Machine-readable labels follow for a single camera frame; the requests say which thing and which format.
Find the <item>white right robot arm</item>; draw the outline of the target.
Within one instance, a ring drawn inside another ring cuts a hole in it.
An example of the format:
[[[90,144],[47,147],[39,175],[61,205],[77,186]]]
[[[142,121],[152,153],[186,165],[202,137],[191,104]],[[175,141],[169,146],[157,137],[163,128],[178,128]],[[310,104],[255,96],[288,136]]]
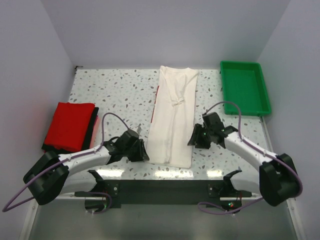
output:
[[[269,205],[276,207],[303,191],[292,158],[286,154],[268,151],[241,135],[239,128],[224,126],[216,112],[203,114],[203,124],[194,126],[188,145],[209,149],[214,143],[240,156],[256,174],[234,170],[223,177],[221,194],[233,197],[240,191],[259,194]]]

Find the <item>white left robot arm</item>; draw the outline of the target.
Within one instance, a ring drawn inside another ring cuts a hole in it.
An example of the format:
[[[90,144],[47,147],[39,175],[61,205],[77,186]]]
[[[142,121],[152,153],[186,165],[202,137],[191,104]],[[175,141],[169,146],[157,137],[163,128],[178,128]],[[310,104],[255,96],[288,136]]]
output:
[[[48,151],[24,175],[23,182],[41,206],[66,193],[87,191],[92,196],[99,196],[104,190],[101,181],[88,180],[84,175],[78,179],[69,178],[95,167],[113,164],[122,158],[130,162],[150,160],[144,140],[132,129],[80,152],[58,155]]]

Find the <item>green plastic tray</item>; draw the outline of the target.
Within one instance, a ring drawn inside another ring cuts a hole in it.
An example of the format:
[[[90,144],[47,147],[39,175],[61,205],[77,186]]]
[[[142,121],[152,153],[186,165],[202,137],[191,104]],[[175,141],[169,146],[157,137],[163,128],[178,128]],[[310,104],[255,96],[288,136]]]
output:
[[[220,62],[223,100],[233,102],[243,116],[263,117],[272,113],[261,65],[257,62]]]

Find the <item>white t shirt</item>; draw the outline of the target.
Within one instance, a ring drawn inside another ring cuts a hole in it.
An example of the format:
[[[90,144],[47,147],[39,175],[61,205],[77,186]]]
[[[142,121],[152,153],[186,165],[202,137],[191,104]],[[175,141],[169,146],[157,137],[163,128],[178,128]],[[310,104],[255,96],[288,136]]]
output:
[[[198,70],[161,66],[146,152],[152,164],[189,169]]]

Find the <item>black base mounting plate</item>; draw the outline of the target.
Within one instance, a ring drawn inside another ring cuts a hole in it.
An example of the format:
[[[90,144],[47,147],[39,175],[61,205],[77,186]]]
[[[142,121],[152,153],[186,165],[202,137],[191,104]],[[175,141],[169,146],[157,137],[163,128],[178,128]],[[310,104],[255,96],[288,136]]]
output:
[[[223,180],[99,180],[88,192],[74,194],[85,198],[86,210],[101,212],[106,208],[120,209],[123,205],[197,205],[211,202],[227,208],[220,198],[251,197],[248,191],[226,190]]]

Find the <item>aluminium rail frame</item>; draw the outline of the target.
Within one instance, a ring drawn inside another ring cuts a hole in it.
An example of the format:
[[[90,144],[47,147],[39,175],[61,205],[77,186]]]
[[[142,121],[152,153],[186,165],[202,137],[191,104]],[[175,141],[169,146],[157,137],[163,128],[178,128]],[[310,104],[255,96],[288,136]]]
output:
[[[195,205],[124,204],[104,213],[85,210],[85,198],[62,195],[32,201],[22,240],[304,240],[295,202],[257,202],[237,214],[202,212]]]

